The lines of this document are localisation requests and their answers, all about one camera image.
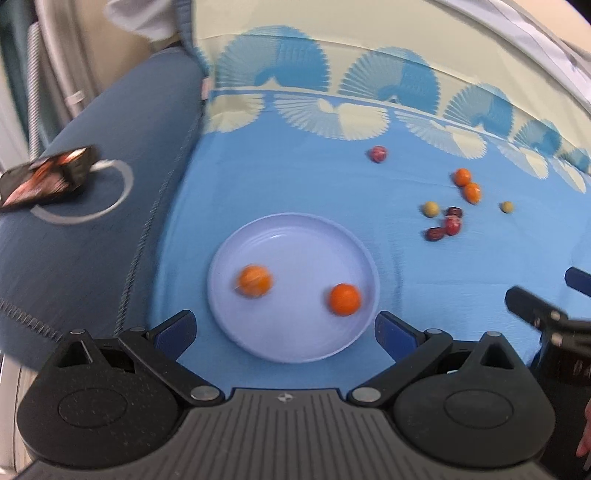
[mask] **white sleeve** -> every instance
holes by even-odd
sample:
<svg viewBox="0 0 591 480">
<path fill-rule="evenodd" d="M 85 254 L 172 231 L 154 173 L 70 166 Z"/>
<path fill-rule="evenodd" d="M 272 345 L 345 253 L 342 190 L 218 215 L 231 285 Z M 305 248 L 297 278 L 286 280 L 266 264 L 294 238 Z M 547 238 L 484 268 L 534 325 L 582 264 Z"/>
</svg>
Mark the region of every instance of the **white sleeve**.
<svg viewBox="0 0 591 480">
<path fill-rule="evenodd" d="M 151 41 L 165 40 L 177 32 L 173 0 L 109 0 L 105 16 L 119 28 Z"/>
</svg>

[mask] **orange on plate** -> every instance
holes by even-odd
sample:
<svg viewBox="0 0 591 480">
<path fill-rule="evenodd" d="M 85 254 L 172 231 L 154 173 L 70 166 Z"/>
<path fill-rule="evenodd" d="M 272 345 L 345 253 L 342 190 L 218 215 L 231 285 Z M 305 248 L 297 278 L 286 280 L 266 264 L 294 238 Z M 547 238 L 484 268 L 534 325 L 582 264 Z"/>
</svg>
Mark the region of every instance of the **orange on plate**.
<svg viewBox="0 0 591 480">
<path fill-rule="evenodd" d="M 273 286 L 273 276 L 260 265 L 248 265 L 238 276 L 236 288 L 247 297 L 262 297 Z"/>
<path fill-rule="evenodd" d="M 361 307 L 361 293 L 354 285 L 339 283 L 330 291 L 329 306 L 337 315 L 353 315 Z"/>
</svg>

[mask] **red date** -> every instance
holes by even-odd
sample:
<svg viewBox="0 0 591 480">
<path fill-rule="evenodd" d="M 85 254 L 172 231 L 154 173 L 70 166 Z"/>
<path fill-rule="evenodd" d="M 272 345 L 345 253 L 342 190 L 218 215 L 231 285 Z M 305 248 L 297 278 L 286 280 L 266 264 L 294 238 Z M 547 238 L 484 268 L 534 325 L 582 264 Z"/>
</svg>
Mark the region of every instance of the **red date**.
<svg viewBox="0 0 591 480">
<path fill-rule="evenodd" d="M 462 221 L 455 215 L 449 215 L 445 217 L 443 221 L 445 227 L 445 233 L 449 236 L 457 235 L 462 228 Z"/>
<path fill-rule="evenodd" d="M 425 232 L 425 238 L 430 242 L 437 242 L 445 236 L 445 229 L 440 226 L 430 228 Z"/>
<path fill-rule="evenodd" d="M 449 207 L 447 209 L 446 215 L 455 215 L 458 218 L 462 218 L 462 215 L 464 215 L 464 212 L 462 212 L 462 209 L 460 207 Z"/>
<path fill-rule="evenodd" d="M 369 158 L 371 158 L 371 160 L 376 163 L 382 163 L 384 160 L 386 160 L 387 156 L 388 150 L 386 150 L 386 148 L 382 147 L 381 145 L 376 145 L 369 151 Z"/>
</svg>

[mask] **blue tablecloth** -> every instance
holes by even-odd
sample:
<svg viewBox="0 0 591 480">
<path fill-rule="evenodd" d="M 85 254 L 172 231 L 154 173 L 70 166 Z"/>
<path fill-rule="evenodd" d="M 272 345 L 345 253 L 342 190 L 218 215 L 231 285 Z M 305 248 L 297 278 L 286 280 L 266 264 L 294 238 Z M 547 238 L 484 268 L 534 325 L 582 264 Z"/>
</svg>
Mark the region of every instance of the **blue tablecloth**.
<svg viewBox="0 0 591 480">
<path fill-rule="evenodd" d="M 519 284 L 572 316 L 589 315 L 591 300 L 566 287 L 563 277 L 573 265 L 591 271 L 591 196 L 559 160 L 546 158 L 534 168 L 516 146 L 491 135 L 482 137 L 482 158 L 454 155 L 453 136 L 437 140 L 437 131 L 450 126 L 445 120 L 399 106 L 384 109 L 389 122 L 377 138 L 336 140 L 313 125 L 294 128 L 296 113 L 290 116 L 277 102 L 285 94 L 256 96 L 256 121 L 231 132 L 213 128 L 197 146 L 160 245 L 151 324 L 181 309 L 195 313 L 197 340 L 180 358 L 192 371 L 227 393 L 232 387 L 347 391 L 392 364 L 372 328 L 343 352 L 300 365 L 258 359 L 219 329 L 206 297 L 213 254 L 234 230 L 278 212 L 321 215 L 352 231 L 378 266 L 379 308 L 420 330 L 439 327 L 463 340 L 500 330 L 528 360 L 538 335 L 506 311 L 508 288 Z M 302 95 L 295 96 L 301 103 Z M 309 97 L 322 108 L 341 101 Z M 434 130 L 425 133 L 429 125 Z M 376 144 L 389 151 L 382 164 L 366 156 Z M 543 144 L 530 146 L 544 153 Z M 476 206 L 450 179 L 460 167 L 481 185 Z M 547 178 L 540 179 L 544 169 Z M 458 236 L 424 240 L 424 230 L 438 225 L 420 212 L 428 200 L 464 209 Z M 506 200 L 515 205 L 511 215 L 499 208 Z"/>
</svg>

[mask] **sofa armrest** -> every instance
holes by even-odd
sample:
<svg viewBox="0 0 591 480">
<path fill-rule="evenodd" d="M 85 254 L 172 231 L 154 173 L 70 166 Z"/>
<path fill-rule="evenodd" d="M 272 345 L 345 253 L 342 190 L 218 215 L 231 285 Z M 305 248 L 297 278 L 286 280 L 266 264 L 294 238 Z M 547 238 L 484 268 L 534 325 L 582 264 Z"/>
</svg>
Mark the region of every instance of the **sofa armrest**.
<svg viewBox="0 0 591 480">
<path fill-rule="evenodd" d="M 76 199 L 46 206 L 52 215 L 0 215 L 0 351 L 37 369 L 73 328 L 107 338 L 145 324 L 158 239 L 200 135 L 202 80 L 194 58 L 168 48 L 96 98 L 50 145 L 46 154 L 96 145 L 101 158 L 131 168 L 132 187 L 109 211 L 124 182 L 106 168 Z"/>
</svg>

